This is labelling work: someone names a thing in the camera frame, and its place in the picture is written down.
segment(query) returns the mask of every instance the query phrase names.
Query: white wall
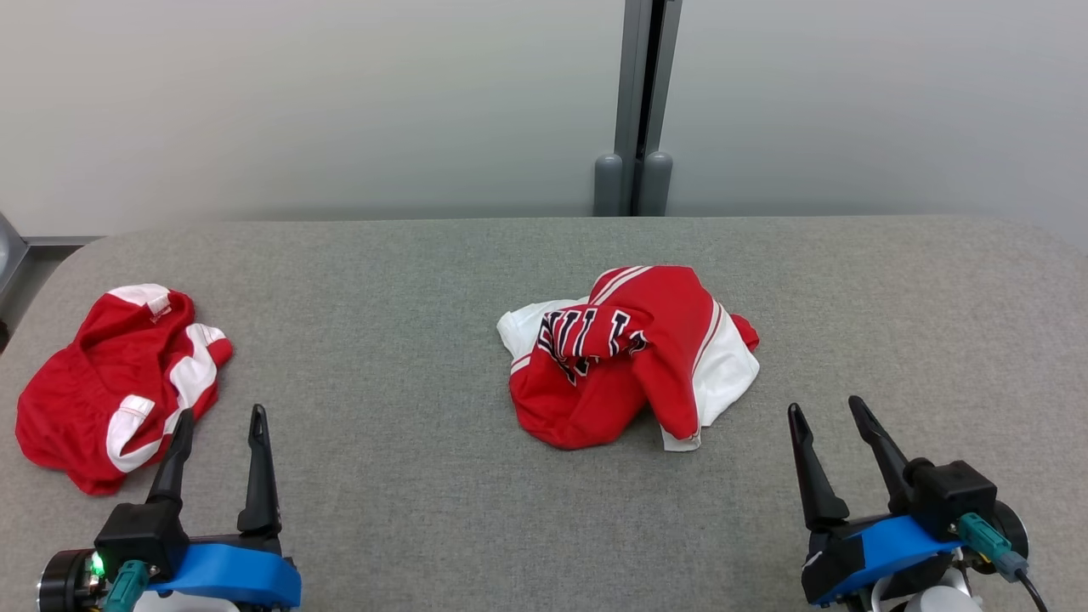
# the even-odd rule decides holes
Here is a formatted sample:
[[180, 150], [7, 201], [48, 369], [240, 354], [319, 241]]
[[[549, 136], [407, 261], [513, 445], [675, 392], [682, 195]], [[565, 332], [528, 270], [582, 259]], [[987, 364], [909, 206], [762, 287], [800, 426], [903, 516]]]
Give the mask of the white wall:
[[588, 215], [622, 25], [623, 0], [5, 2], [0, 212]]
[[1081, 0], [687, 0], [671, 215], [960, 211], [1088, 252]]

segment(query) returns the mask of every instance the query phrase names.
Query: black cable wire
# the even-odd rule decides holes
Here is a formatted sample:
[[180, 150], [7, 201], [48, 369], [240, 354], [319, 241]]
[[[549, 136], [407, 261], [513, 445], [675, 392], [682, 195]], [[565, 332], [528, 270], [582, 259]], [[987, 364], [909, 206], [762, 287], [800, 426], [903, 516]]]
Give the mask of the black cable wire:
[[1039, 590], [1035, 588], [1034, 584], [1031, 584], [1027, 574], [1023, 570], [1017, 570], [1016, 577], [1024, 584], [1024, 588], [1026, 588], [1027, 593], [1031, 596], [1031, 601], [1035, 602], [1035, 607], [1039, 609], [1039, 612], [1048, 612], [1047, 604], [1042, 602], [1042, 596], [1039, 595]]

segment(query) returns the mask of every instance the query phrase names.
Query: gray table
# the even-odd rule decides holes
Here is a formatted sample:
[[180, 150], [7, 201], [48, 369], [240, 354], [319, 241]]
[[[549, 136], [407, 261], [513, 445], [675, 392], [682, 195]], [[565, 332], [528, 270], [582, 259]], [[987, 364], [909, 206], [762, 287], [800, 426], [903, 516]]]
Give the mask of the gray table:
[[[560, 452], [518, 428], [495, 322], [584, 295], [611, 267], [694, 266], [763, 343], [755, 384], [691, 454], [648, 418]], [[18, 393], [118, 285], [188, 293], [236, 348], [186, 470], [190, 534], [233, 528], [249, 407], [269, 408], [283, 542], [308, 610], [805, 610], [786, 407], [805, 408], [855, 515], [882, 484], [845, 399], [908, 455], [965, 458], [1030, 530], [1052, 610], [1088, 600], [1088, 260], [957, 218], [247, 223], [97, 242], [65, 261], [0, 358], [0, 600], [90, 544], [151, 473], [89, 499], [11, 433]], [[1030, 609], [975, 580], [987, 612]]]

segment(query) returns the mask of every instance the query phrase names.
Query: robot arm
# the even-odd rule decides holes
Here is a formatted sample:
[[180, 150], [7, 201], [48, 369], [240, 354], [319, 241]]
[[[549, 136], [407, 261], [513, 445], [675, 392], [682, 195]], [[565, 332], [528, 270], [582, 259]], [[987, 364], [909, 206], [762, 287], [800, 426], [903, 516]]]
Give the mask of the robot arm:
[[911, 597], [895, 612], [975, 612], [967, 570], [1019, 580], [1046, 610], [1027, 579], [1028, 541], [1016, 514], [998, 501], [998, 488], [967, 463], [935, 466], [907, 461], [865, 402], [850, 411], [888, 489], [888, 514], [850, 521], [813, 449], [801, 407], [788, 411], [808, 556], [801, 571], [813, 605], [886, 612], [881, 602]]
[[260, 612], [301, 603], [301, 577], [280, 546], [280, 503], [264, 407], [249, 426], [249, 482], [238, 533], [190, 538], [182, 476], [193, 444], [184, 411], [141, 504], [118, 504], [94, 549], [57, 553], [38, 585], [39, 612]]

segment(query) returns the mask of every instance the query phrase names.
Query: green cable connector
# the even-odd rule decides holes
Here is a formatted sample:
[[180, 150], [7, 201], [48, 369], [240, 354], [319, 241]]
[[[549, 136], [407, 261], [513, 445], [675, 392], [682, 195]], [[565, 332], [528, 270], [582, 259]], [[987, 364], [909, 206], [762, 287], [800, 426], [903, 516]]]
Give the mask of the green cable connector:
[[147, 584], [151, 579], [147, 570], [147, 563], [143, 561], [126, 561], [118, 572], [118, 577], [113, 580], [113, 588], [106, 596], [102, 603], [102, 612], [133, 612], [136, 602], [147, 590]]
[[968, 548], [993, 563], [1010, 583], [1018, 579], [1016, 572], [1027, 573], [1027, 560], [1013, 550], [1013, 544], [1000, 531], [974, 512], [960, 517], [957, 534]]

